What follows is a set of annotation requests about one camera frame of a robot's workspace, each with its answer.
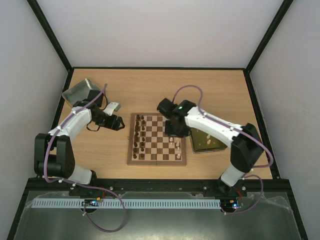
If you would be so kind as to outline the gold tin with pieces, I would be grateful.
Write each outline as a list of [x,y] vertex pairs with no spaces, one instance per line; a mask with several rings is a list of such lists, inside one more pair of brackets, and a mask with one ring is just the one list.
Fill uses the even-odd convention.
[[227,148],[217,138],[196,128],[191,128],[190,142],[195,154],[224,151]]

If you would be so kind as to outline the wooden chess board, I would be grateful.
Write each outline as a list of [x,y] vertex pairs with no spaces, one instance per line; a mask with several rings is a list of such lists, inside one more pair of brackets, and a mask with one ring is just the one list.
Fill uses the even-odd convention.
[[130,116],[127,165],[186,166],[186,139],[165,134],[166,118],[155,112]]

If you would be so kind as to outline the silver metal tin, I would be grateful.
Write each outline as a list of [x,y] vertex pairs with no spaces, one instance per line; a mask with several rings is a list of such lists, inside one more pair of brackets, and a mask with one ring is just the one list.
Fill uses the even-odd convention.
[[62,93],[64,100],[70,105],[73,106],[77,101],[83,101],[88,96],[91,90],[100,92],[101,89],[93,83],[90,79],[85,78],[73,87]]

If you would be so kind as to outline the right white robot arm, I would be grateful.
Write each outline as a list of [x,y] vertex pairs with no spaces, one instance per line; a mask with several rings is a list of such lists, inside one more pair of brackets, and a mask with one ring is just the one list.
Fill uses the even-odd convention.
[[268,149],[262,144],[257,129],[247,123],[242,126],[229,123],[207,113],[188,100],[175,104],[164,98],[157,110],[167,118],[165,134],[184,138],[191,129],[200,130],[224,143],[230,148],[230,165],[218,179],[218,191],[229,196],[236,189],[236,183],[251,171],[263,152]]

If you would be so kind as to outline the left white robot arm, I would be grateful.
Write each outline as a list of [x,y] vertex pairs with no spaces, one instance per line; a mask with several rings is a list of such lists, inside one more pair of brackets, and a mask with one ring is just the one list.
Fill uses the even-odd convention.
[[76,164],[72,142],[78,133],[94,123],[98,129],[114,131],[125,127],[123,119],[114,114],[121,108],[118,102],[107,102],[105,91],[90,90],[87,98],[78,100],[67,117],[48,133],[39,133],[34,141],[34,171],[48,182],[68,180],[89,185],[94,172]]

